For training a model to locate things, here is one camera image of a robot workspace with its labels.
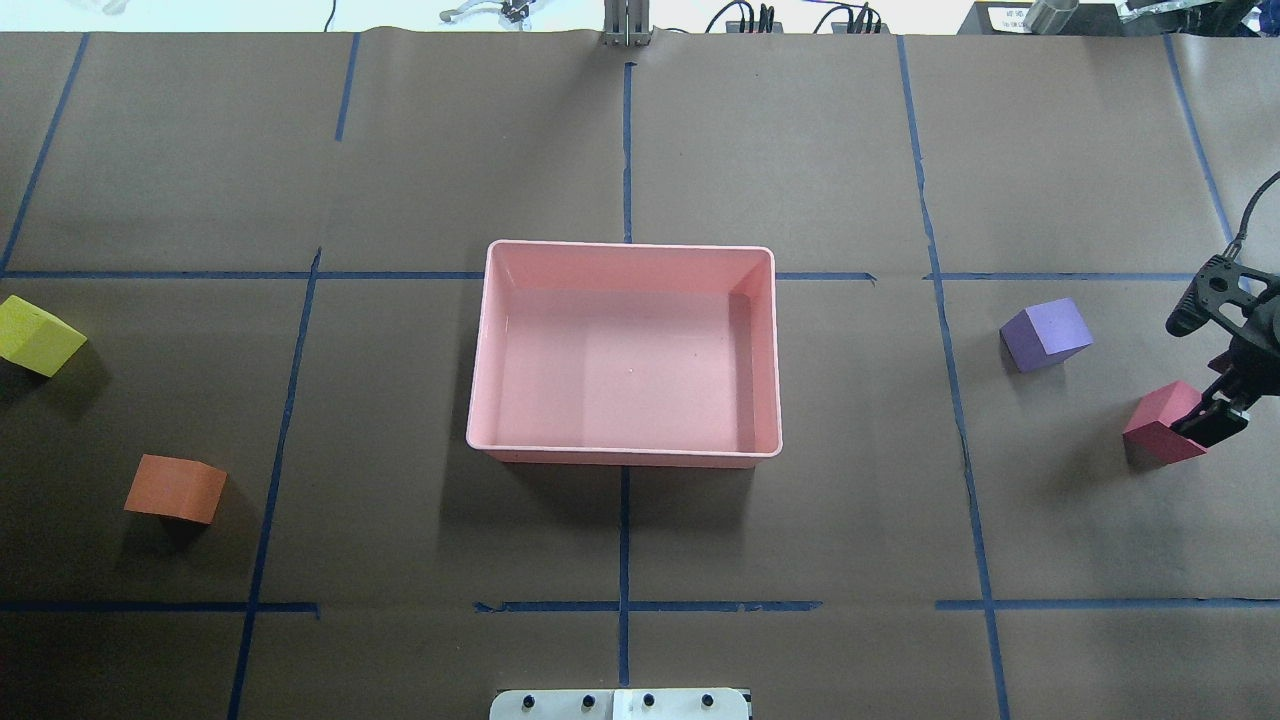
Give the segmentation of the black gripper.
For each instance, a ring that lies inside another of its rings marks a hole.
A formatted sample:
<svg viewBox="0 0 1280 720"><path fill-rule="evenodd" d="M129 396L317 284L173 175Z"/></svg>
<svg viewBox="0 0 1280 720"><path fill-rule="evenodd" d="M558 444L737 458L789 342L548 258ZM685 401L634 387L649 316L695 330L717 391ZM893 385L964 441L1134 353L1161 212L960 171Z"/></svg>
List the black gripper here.
<svg viewBox="0 0 1280 720"><path fill-rule="evenodd" d="M1202 447L1212 447L1244 430L1251 409L1263 397L1279 396L1276 354L1229 348L1210 363L1219 378L1172 430Z"/></svg>

